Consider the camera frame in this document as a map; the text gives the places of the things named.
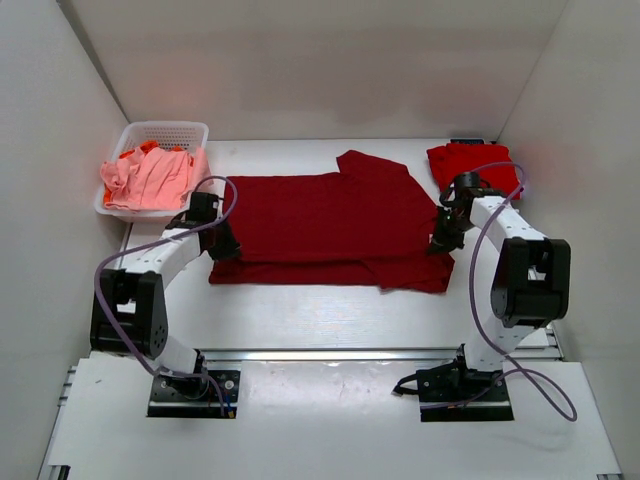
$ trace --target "wire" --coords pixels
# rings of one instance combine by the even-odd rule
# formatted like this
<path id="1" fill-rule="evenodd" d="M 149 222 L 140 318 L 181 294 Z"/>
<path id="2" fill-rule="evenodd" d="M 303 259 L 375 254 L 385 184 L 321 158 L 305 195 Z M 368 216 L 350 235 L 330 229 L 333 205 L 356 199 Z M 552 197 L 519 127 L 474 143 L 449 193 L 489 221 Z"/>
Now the wire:
<path id="1" fill-rule="evenodd" d="M 529 382 L 531 382 L 531 384 L 540 392 L 540 394 L 545 398 L 545 400 L 547 400 L 547 402 L 549 402 L 549 404 L 555 409 L 556 412 L 558 412 L 558 414 L 561 417 L 563 417 L 565 420 L 567 420 L 569 422 L 575 422 L 576 420 L 578 420 L 578 411 L 576 410 L 575 405 L 573 404 L 573 402 L 569 398 L 569 395 L 567 395 L 567 393 L 562 389 L 562 387 L 560 387 L 560 385 L 558 385 L 555 381 L 553 381 L 547 375 L 545 375 L 545 374 L 543 374 L 543 373 L 541 373 L 541 372 L 539 372 L 537 370 L 533 370 L 531 368 L 524 368 L 520 364 L 520 362 L 515 360 L 511 355 L 509 355 L 506 351 L 501 349 L 498 345 L 493 343 L 491 341 L 491 339 L 489 338 L 489 336 L 487 335 L 487 333 L 482 328 L 482 322 L 480 321 L 480 317 L 478 315 L 478 307 L 477 307 L 477 304 L 476 304 L 476 292 L 475 292 L 475 274 L 476 274 L 476 264 L 478 263 L 478 256 L 479 256 L 479 253 L 480 253 L 480 246 L 482 245 L 482 241 L 487 236 L 487 232 L 489 231 L 489 227 L 495 221 L 495 219 L 498 217 L 498 215 L 500 215 L 500 213 L 502 213 L 502 211 L 505 209 L 505 207 L 507 205 L 509 205 L 511 200 L 518 193 L 520 193 L 522 190 L 524 190 L 524 185 L 526 183 L 526 173 L 525 173 L 525 171 L 524 171 L 524 169 L 522 168 L 521 165 L 518 165 L 517 163 L 512 163 L 512 162 L 489 163 L 487 165 L 482 165 L 481 167 L 478 167 L 478 168 L 472 170 L 474 172 L 479 172 L 479 171 L 484 170 L 486 168 L 504 167 L 504 166 L 510 166 L 510 167 L 517 168 L 520 171 L 522 178 L 518 181 L 518 186 L 507 196 L 507 198 L 504 199 L 504 201 L 500 204 L 500 206 L 498 208 L 496 208 L 496 210 L 491 214 L 491 216 L 489 217 L 487 222 L 484 224 L 484 226 L 480 230 L 480 235 L 478 235 L 478 240 L 476 241 L 476 244 L 473 247 L 473 253 L 471 255 L 471 265 L 469 267 L 469 303 L 470 303 L 470 307 L 471 307 L 471 316 L 473 317 L 473 322 L 474 322 L 476 328 L 478 329 L 478 332 L 480 333 L 480 336 L 482 337 L 482 339 L 493 350 L 495 350 L 500 355 L 504 356 L 504 358 L 506 360 L 511 362 L 515 366 L 515 369 L 509 370 L 507 372 L 502 373 L 501 375 L 499 375 L 498 377 L 496 377 L 493 380 L 493 383 L 489 387 L 487 387 L 482 392 L 480 392 L 479 394 L 477 394 L 477 395 L 475 395 L 475 396 L 473 396 L 473 397 L 471 397 L 469 399 L 462 400 L 462 401 L 459 401 L 459 402 L 447 402 L 447 403 L 439 403 L 439 404 L 434 404 L 434 405 L 427 405 L 427 406 L 423 406 L 422 408 L 432 409 L 432 408 L 452 408 L 452 407 L 466 406 L 470 402 L 473 402 L 474 400 L 477 400 L 478 398 L 480 398 L 484 394 L 486 394 L 500 380 L 502 380 L 502 379 L 506 378 L 507 376 L 512 375 L 514 373 L 521 373 L 521 374 L 523 374 L 525 376 L 525 378 L 527 380 L 529 380 Z M 532 375 L 544 379 L 551 386 L 553 386 L 553 388 L 555 388 L 558 391 L 558 393 L 560 393 L 560 395 L 562 395 L 562 397 L 564 398 L 565 402 L 567 403 L 567 405 L 569 405 L 569 408 L 571 409 L 571 414 L 570 415 L 567 414 L 562 408 L 560 408 L 560 406 L 556 403 L 556 401 L 553 400 L 549 396 L 549 394 L 545 391 L 545 389 L 542 387 L 542 385 L 540 385 L 540 383 L 536 379 L 534 379 Z"/>
<path id="2" fill-rule="evenodd" d="M 164 367 L 159 367 L 157 369 L 154 369 L 151 366 L 151 364 L 149 364 L 149 362 L 147 362 L 147 359 L 144 357 L 144 355 L 142 355 L 142 353 L 140 353 L 140 351 L 133 344 L 133 342 L 129 338 L 129 335 L 127 335 L 127 332 L 124 331 L 124 329 L 122 328 L 120 323 L 118 323 L 118 320 L 116 320 L 116 317 L 115 317 L 114 313 L 111 311 L 111 308 L 109 307 L 109 304 L 107 303 L 107 299 L 105 298 L 104 293 L 102 292 L 102 286 L 100 285 L 100 275 L 102 274 L 102 271 L 106 268 L 106 266 L 109 263 L 113 262 L 114 260 L 117 260 L 120 257 L 124 257 L 125 255 L 129 255 L 131 253 L 140 252 L 142 250 L 148 250 L 150 248 L 159 247 L 160 245 L 164 245 L 164 244 L 172 242 L 174 240 L 179 240 L 179 239 L 187 237 L 189 235 L 194 235 L 194 234 L 196 234 L 198 232 L 201 232 L 203 230 L 207 230 L 208 228 L 215 227 L 216 225 L 219 225 L 222 222 L 224 222 L 229 217 L 229 215 L 231 214 L 231 212 L 233 211 L 233 209 L 236 206 L 236 202 L 238 201 L 238 189 L 236 188 L 235 184 L 231 180 L 229 180 L 227 177 L 221 177 L 219 175 L 211 175 L 209 177 L 206 177 L 206 178 L 202 179 L 195 186 L 195 188 L 193 189 L 193 192 L 197 191 L 198 188 L 204 182 L 207 182 L 209 180 L 223 180 L 227 185 L 229 185 L 231 187 L 231 190 L 233 191 L 233 199 L 231 200 L 231 205 L 229 205 L 229 208 L 227 209 L 227 211 L 220 218 L 214 220 L 213 222 L 205 223 L 204 225 L 200 225 L 198 227 L 195 227 L 195 228 L 193 228 L 191 230 L 188 230 L 186 232 L 178 233 L 178 234 L 176 234 L 176 235 L 174 235 L 172 237 L 162 238 L 160 240 L 156 240 L 155 242 L 150 242 L 150 243 L 147 243 L 145 245 L 140 245 L 139 247 L 130 248 L 128 250 L 123 250 L 121 252 L 114 253 L 113 255 L 105 258 L 104 260 L 102 260 L 102 262 L 100 262 L 98 264 L 98 267 L 96 268 L 96 273 L 93 276 L 93 288 L 94 288 L 95 293 L 96 293 L 96 299 L 98 300 L 98 303 L 100 304 L 100 307 L 102 308 L 102 311 L 104 312 L 105 316 L 107 317 L 107 320 L 109 320 L 109 323 L 111 324 L 113 329 L 116 331 L 116 333 L 118 334 L 120 339 L 127 346 L 129 351 L 131 352 L 131 354 L 138 360 L 138 362 L 140 362 L 142 367 L 148 373 L 150 373 L 153 377 L 157 377 L 161 373 L 167 373 L 168 370 L 166 368 L 164 368 Z M 222 391 L 220 390 L 220 386 L 218 385 L 218 382 L 216 382 L 214 380 L 214 378 L 211 377 L 211 375 L 206 374 L 206 373 L 185 373 L 185 372 L 171 372 L 171 374 L 176 376 L 176 377 L 180 377 L 180 378 L 201 378 L 203 380 L 206 380 L 208 383 L 210 383 L 213 386 L 213 388 L 215 389 L 216 394 L 218 396 L 218 400 L 220 401 L 220 413 L 222 414 L 223 417 L 225 416 L 224 415 L 224 401 L 223 401 Z"/>

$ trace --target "white backdrop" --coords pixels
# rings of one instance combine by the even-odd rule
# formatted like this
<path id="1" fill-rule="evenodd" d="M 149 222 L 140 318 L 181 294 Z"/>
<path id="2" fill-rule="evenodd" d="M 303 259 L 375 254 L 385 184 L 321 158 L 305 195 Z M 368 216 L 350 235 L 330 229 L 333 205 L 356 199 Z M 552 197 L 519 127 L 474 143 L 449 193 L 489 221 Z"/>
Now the white backdrop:
<path id="1" fill-rule="evenodd" d="M 495 139 L 565 0 L 71 1 L 131 121 Z"/>
<path id="2" fill-rule="evenodd" d="M 640 3 L 571 0 L 501 141 L 527 216 L 572 248 L 561 341 L 583 362 L 625 478 L 640 478 Z"/>
<path id="3" fill-rule="evenodd" d="M 122 238 L 92 199 L 124 118 L 54 1 L 3 0 L 0 45 L 0 477 L 32 480 Z"/>

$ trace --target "plastic basket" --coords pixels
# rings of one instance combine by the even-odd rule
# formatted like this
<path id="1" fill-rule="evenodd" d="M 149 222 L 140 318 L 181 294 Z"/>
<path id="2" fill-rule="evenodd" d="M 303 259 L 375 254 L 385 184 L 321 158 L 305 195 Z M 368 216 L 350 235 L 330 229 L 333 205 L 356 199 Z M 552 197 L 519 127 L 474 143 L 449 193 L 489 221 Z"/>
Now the plastic basket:
<path id="1" fill-rule="evenodd" d="M 133 150 L 147 140 L 155 140 L 160 147 L 169 150 L 179 145 L 189 153 L 193 154 L 197 147 L 205 148 L 209 127 L 198 122 L 135 122 L 131 123 L 122 132 L 118 145 L 111 155 L 111 162 L 115 162 L 122 152 Z M 96 212 L 102 215 L 111 215 L 124 222 L 167 222 L 175 217 L 185 207 L 180 210 L 144 210 L 140 212 L 130 212 L 126 210 L 111 210 L 104 207 L 102 203 L 104 197 L 104 185 L 98 188 L 94 200 Z"/>

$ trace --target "red shirt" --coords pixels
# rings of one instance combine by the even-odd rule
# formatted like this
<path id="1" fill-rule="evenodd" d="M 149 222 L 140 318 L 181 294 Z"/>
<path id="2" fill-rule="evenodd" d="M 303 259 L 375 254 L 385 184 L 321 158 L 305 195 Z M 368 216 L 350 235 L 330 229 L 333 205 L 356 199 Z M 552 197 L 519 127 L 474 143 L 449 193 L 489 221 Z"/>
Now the red shirt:
<path id="1" fill-rule="evenodd" d="M 453 259 L 426 255 L 436 206 L 407 167 L 356 151 L 337 162 L 339 173 L 232 177 L 242 257 L 219 262 L 210 282 L 444 292 Z"/>

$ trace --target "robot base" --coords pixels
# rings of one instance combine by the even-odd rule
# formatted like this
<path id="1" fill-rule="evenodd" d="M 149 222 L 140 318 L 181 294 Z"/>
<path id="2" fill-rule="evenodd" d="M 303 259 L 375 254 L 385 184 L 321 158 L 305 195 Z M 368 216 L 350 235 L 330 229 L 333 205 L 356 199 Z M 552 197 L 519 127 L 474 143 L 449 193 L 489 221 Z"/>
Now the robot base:
<path id="1" fill-rule="evenodd" d="M 213 387 L 201 398 L 187 397 L 175 388 L 167 385 L 162 377 L 153 379 L 147 417 L 160 418 L 225 418 L 234 419 L 238 411 L 238 394 L 240 389 L 239 370 L 208 370 L 222 393 L 229 399 L 231 408 L 226 404 L 226 417 L 220 415 L 220 403 Z"/>
<path id="2" fill-rule="evenodd" d="M 429 408 L 447 402 L 460 402 L 482 392 L 486 382 L 465 381 L 459 365 L 449 363 L 429 370 L 418 370 L 418 398 L 422 422 L 495 422 L 513 420 L 509 392 L 504 381 L 464 407 Z"/>

